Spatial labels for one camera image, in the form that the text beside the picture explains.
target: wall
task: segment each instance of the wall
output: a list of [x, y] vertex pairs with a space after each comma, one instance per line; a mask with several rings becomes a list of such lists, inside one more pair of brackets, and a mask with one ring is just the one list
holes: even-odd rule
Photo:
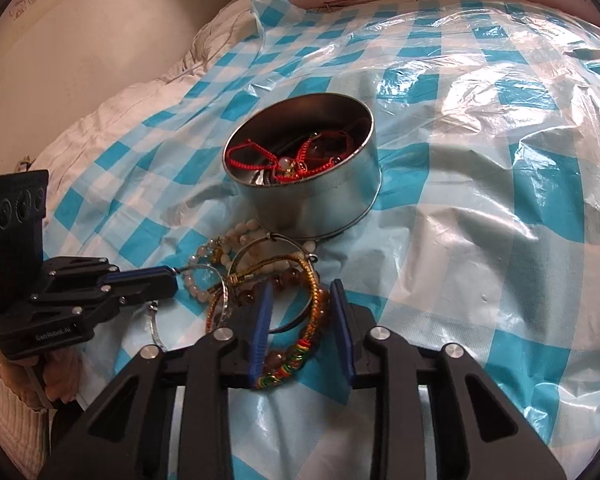
[[0, 18], [0, 173], [159, 76], [230, 0], [13, 0]]

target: bed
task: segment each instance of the bed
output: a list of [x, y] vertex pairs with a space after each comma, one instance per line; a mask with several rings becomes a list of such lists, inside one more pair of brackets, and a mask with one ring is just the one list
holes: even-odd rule
[[[576, 478], [600, 446], [600, 28], [583, 20], [522, 0], [232, 2], [163, 78], [36, 159], [46, 256], [183, 264], [251, 217], [222, 172], [229, 134], [323, 91], [372, 109], [383, 181], [362, 222], [318, 245], [322, 280], [411, 343], [464, 345]], [[204, 306], [181, 290], [157, 323], [168, 348], [192, 344]], [[142, 308], [99, 326], [81, 405], [151, 341]], [[368, 477], [373, 399], [337, 367], [326, 335], [289, 386], [231, 392], [238, 480]]]

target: metal tin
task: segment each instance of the metal tin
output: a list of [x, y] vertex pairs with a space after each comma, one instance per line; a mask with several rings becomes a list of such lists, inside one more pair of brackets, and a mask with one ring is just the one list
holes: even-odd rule
[[[357, 149], [314, 176], [263, 185], [262, 172], [238, 170], [226, 163], [227, 149], [248, 139], [281, 155], [297, 149], [311, 132], [327, 129], [346, 129]], [[248, 157], [247, 164], [263, 163], [255, 150]], [[371, 209], [381, 183], [371, 110], [353, 97], [334, 93], [294, 97], [255, 114], [227, 141], [222, 164], [254, 205], [260, 224], [297, 240], [331, 237], [357, 223]]]

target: handwriting on wall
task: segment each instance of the handwriting on wall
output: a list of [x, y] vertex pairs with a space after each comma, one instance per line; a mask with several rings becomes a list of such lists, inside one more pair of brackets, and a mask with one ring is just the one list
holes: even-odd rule
[[32, 6], [37, 0], [16, 0], [11, 4], [9, 15], [13, 20], [22, 16], [29, 6]]

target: plastic sheet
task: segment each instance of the plastic sheet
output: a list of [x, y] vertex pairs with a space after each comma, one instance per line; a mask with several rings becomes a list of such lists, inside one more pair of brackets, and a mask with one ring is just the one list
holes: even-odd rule
[[[47, 253], [181, 265], [250, 215], [219, 155], [241, 121], [292, 95], [353, 95], [375, 116], [383, 181], [363, 221], [318, 245], [323, 281], [414, 344], [468, 348], [575, 478], [600, 446], [600, 30], [508, 0], [253, 12], [257, 35], [76, 180]], [[161, 304], [168, 348], [200, 337], [203, 310], [184, 291]], [[84, 348], [83, 404], [120, 338], [116, 370], [150, 342], [144, 310], [115, 325]], [[368, 478], [372, 395], [347, 387], [327, 334], [297, 381], [231, 392], [235, 477]]]

